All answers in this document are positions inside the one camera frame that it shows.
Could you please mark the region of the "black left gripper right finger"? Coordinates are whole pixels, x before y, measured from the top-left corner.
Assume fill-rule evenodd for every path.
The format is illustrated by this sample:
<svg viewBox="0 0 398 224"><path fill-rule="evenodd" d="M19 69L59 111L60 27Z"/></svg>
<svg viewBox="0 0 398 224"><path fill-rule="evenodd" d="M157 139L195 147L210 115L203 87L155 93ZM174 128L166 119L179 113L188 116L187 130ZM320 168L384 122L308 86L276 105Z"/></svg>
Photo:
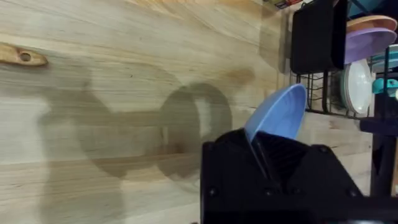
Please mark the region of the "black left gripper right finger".
<svg viewBox="0 0 398 224"><path fill-rule="evenodd" d="M336 199L363 196L326 145L307 145L258 132L252 140L252 149L265 177L285 194Z"/></svg>

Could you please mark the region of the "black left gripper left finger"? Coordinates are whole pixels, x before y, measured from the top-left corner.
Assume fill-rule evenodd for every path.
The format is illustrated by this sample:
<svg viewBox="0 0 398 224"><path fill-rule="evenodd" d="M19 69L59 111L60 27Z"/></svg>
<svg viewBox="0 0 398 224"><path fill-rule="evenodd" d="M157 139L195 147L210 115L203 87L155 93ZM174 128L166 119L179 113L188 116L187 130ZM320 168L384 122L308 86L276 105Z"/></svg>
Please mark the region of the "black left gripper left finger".
<svg viewBox="0 0 398 224"><path fill-rule="evenodd" d="M269 187L243 129L204 142L201 156L201 197L259 200Z"/></svg>

